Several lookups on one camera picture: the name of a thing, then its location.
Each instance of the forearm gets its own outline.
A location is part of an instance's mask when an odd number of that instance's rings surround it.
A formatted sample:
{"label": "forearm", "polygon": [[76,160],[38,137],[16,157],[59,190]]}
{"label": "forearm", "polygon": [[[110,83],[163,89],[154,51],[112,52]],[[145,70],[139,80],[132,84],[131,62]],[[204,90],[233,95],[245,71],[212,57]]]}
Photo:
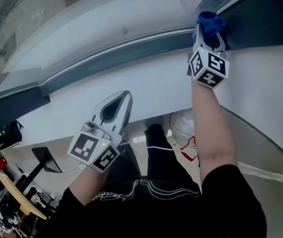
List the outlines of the forearm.
{"label": "forearm", "polygon": [[99,173],[86,167],[69,186],[72,194],[82,205],[86,205],[104,187],[108,172]]}
{"label": "forearm", "polygon": [[192,81],[192,107],[203,181],[218,166],[237,162],[233,138],[213,90]]}

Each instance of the yellow and black bag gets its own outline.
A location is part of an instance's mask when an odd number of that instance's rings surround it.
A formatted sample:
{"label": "yellow and black bag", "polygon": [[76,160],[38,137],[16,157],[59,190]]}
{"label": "yellow and black bag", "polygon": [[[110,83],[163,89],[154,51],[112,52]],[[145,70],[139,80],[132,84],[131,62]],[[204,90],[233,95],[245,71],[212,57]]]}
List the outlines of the yellow and black bag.
{"label": "yellow and black bag", "polygon": [[14,146],[22,140],[20,130],[23,126],[18,121],[13,121],[10,124],[0,129],[0,151],[10,146]]}

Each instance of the floor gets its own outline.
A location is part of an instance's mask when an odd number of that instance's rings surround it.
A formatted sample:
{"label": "floor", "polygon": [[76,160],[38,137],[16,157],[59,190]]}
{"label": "floor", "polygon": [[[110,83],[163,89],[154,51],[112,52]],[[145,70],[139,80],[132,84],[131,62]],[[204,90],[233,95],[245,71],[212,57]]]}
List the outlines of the floor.
{"label": "floor", "polygon": [[[168,128],[168,115],[165,115],[163,119],[163,127]],[[131,139],[131,146],[136,155],[142,175],[146,175],[147,173],[148,160],[146,141],[144,137],[145,130],[146,127],[144,120],[132,122],[125,128],[125,133]],[[58,202],[58,200],[62,196],[63,191],[81,172],[81,169],[79,168],[80,162],[67,155],[67,150],[69,148],[71,140],[72,137],[62,138],[41,144],[9,149],[2,152],[2,154],[8,162],[7,166],[12,170],[13,175],[18,178],[20,177],[21,173],[18,170],[16,164],[21,169],[23,169],[24,172],[30,173],[38,164],[38,161],[33,155],[31,149],[40,146],[48,147],[63,173],[46,173],[42,171],[34,181],[47,194],[54,194],[56,196],[55,201]],[[167,140],[171,145],[173,145],[173,148],[178,148],[177,143],[175,142],[173,136],[171,136],[171,132],[169,131]],[[198,160],[195,159],[194,161],[190,162],[180,152],[176,152],[176,157],[177,160],[191,175],[194,182],[200,184]]]}

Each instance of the person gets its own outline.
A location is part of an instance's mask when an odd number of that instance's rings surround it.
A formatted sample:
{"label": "person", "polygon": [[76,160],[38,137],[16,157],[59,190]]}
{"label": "person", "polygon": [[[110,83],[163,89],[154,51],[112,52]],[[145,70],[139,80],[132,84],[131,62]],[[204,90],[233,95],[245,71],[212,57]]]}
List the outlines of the person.
{"label": "person", "polygon": [[[192,82],[192,104],[202,192],[173,151],[148,149],[147,176],[141,177],[128,147],[106,173],[87,167],[35,237],[266,237],[265,215],[237,167],[213,90]],[[147,146],[172,149],[159,124],[145,136]]]}

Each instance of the person's leg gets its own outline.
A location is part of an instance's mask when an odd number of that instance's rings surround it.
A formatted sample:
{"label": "person's leg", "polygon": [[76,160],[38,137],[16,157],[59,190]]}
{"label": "person's leg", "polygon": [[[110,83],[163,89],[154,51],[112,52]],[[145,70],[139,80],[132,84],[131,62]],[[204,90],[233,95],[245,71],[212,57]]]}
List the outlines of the person's leg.
{"label": "person's leg", "polygon": [[119,146],[120,156],[112,163],[105,186],[117,184],[128,180],[139,179],[141,171],[137,163],[136,156],[130,144]]}
{"label": "person's leg", "polygon": [[[147,147],[158,146],[172,149],[161,125],[159,124],[151,125],[148,130],[145,131],[145,136]],[[157,148],[148,149],[147,178],[190,185],[194,183],[188,172],[177,161],[176,155],[173,151]]]}

